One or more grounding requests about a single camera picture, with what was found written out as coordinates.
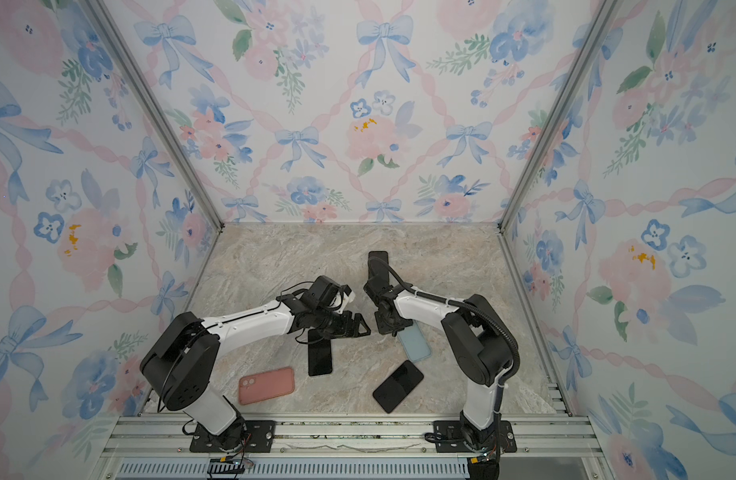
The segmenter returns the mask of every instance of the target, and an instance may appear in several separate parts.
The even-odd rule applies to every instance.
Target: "phone screen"
[[[392,413],[423,379],[424,374],[410,360],[405,360],[379,388],[373,390],[373,398],[384,412]]]
[[[306,332],[306,348],[309,353],[310,376],[328,375],[334,371],[334,362],[330,354],[330,340],[318,341],[320,334],[315,330]]]

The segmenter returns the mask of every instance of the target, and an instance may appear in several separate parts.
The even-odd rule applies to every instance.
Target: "light blue phone case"
[[[415,320],[413,325],[406,327],[402,331],[397,333],[397,338],[400,339],[402,348],[406,351],[408,360],[412,362],[418,362],[424,360],[432,354],[430,344],[424,339],[424,335],[421,333],[419,323]]]

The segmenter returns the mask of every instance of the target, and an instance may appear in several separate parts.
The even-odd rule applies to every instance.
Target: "beige marble surface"
[[[371,250],[388,251],[390,264],[404,281],[422,290],[461,298],[480,293],[487,298],[517,339],[522,359],[520,371],[508,382],[502,411],[555,412],[492,224],[227,226],[192,299],[195,315],[253,308],[285,287],[328,275],[356,292],[349,310],[363,313],[373,333],[334,340],[334,372],[327,376],[309,377],[306,346],[296,343],[295,335],[286,335],[260,340],[219,359],[211,382],[237,402],[241,377],[292,366],[294,393],[240,410],[382,413],[371,393],[406,355],[397,338],[375,329],[376,308],[363,293]],[[428,325],[421,328],[432,356],[416,363],[424,380],[395,412],[458,414],[466,399],[466,378],[443,332]],[[146,410],[151,409],[152,402]]]

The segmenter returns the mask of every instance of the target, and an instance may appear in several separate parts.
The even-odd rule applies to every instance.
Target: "pink phone case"
[[[295,388],[294,369],[287,366],[283,369],[241,378],[238,386],[238,401],[241,405],[248,405],[288,395],[293,393]]]

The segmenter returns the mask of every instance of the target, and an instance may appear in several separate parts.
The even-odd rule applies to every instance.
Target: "wall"
[[[736,0],[625,0],[611,41],[512,249],[617,478],[736,478]]]
[[[261,222],[500,219],[597,5],[107,2],[217,210]]]
[[[85,478],[214,230],[79,7],[0,0],[0,478]]]

